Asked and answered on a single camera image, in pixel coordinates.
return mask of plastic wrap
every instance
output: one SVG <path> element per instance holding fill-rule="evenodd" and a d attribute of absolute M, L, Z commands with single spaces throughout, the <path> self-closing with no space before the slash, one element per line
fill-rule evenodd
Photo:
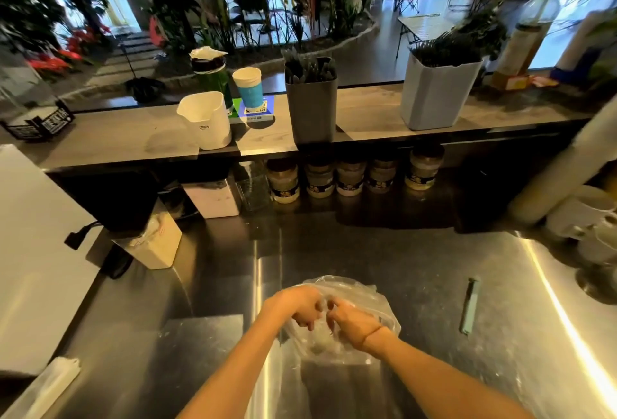
<path fill-rule="evenodd" d="M 327 308 L 328 298 L 344 298 L 354 306 L 373 314 L 397 336 L 400 333 L 400 323 L 392 313 L 388 300 L 377 292 L 374 286 L 365 286 L 354 279 L 340 276 L 321 276 L 308 279 L 303 284 L 313 284 L 320 291 L 324 310 Z M 370 364 L 376 361 L 370 354 L 358 351 L 342 340 L 338 326 L 335 326 L 332 332 L 326 322 L 325 311 L 315 322 L 313 331 L 301 328 L 294 320 L 287 322 L 284 330 L 293 340 L 302 360 L 333 365 Z"/>

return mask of white pitcher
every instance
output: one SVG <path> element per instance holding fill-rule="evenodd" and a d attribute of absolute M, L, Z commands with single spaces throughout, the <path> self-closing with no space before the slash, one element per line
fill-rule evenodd
<path fill-rule="evenodd" d="M 218 149 L 231 142 L 231 127 L 221 92 L 187 95 L 176 112 L 201 149 Z"/>

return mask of blue paper cup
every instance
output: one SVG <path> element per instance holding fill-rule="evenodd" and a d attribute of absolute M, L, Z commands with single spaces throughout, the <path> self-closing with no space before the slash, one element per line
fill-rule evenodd
<path fill-rule="evenodd" d="M 264 102 L 264 90 L 262 89 L 262 71 L 259 68 L 240 68 L 233 73 L 233 80 L 244 106 L 256 108 Z"/>

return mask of wooden shelf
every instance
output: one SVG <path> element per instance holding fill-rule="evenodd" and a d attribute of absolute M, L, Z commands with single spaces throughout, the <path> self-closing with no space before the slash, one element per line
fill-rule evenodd
<path fill-rule="evenodd" d="M 338 91 L 335 142 L 408 139 L 418 135 L 509 129 L 591 118 L 527 92 L 498 100 L 470 96 L 450 128 L 411 131 L 398 113 L 402 84 L 342 88 Z M 48 170 L 198 155 L 238 157 L 297 151 L 285 94 L 274 96 L 274 121 L 233 125 L 233 141 L 222 149 L 199 150 L 176 114 L 176 105 L 109 110 L 76 115 L 68 131 L 50 143 L 26 144 L 4 131 L 0 143 L 16 143 L 39 167 Z"/>

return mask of stainless steel counter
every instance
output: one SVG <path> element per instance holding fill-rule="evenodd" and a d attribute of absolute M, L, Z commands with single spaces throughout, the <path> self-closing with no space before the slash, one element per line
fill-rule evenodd
<path fill-rule="evenodd" d="M 358 200 L 302 196 L 251 216 L 183 225 L 173 268 L 134 263 L 91 291 L 59 350 L 83 370 L 47 419 L 174 417 L 266 297 L 327 274 L 376 284 L 401 338 L 538 418 L 617 415 L 614 300 L 581 289 L 592 289 L 587 273 L 564 247 L 514 231 L 465 233 L 445 188 L 425 201 L 404 190 Z M 471 276 L 482 288 L 466 337 L 459 323 Z M 274 343 L 248 417 L 422 417 L 387 369 L 307 365 L 286 341 Z"/>

